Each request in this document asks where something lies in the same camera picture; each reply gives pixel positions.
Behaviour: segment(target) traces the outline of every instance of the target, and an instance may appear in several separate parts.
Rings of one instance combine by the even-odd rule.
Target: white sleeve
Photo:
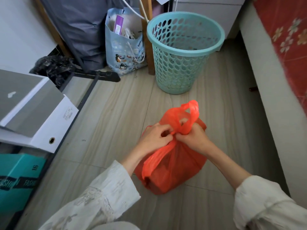
[[[278,183],[251,176],[237,188],[234,222],[245,226],[274,226],[276,229],[307,229],[307,210],[287,196]]]
[[[81,196],[63,206],[39,230],[91,229],[113,222],[139,199],[126,169],[114,161]]]

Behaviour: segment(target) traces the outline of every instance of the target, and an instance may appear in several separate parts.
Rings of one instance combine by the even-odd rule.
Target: white bed frame
[[[252,2],[239,24],[290,195],[307,208],[307,117]]]

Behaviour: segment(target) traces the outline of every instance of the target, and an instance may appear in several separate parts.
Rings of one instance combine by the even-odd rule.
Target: orange plastic bag
[[[198,116],[198,103],[192,100],[181,107],[169,109],[159,123],[170,124],[174,129],[172,135],[177,132],[186,135],[194,122],[203,130],[207,128]],[[187,118],[188,121],[181,126],[179,121],[183,118]],[[143,158],[134,172],[147,189],[154,194],[164,194],[196,175],[206,160],[205,156],[191,150],[174,137],[167,146]]]

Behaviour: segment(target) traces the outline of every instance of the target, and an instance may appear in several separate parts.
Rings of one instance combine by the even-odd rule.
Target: gray laminate floor
[[[129,153],[146,126],[158,122],[167,109],[193,99],[216,145],[249,172],[285,187],[260,94],[248,90],[256,82],[242,44],[225,42],[210,56],[191,91],[182,95],[160,90],[147,68],[121,79],[98,81],[17,230],[39,228],[113,160]],[[75,77],[65,93],[78,105],[90,82]],[[235,229],[234,192],[209,161],[199,174],[165,195],[155,196],[135,175],[132,180],[141,199],[120,219],[141,230]]]

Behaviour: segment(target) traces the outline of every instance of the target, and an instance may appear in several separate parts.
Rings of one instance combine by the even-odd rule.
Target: red bedspread
[[[254,6],[307,115],[307,0],[254,0]]]

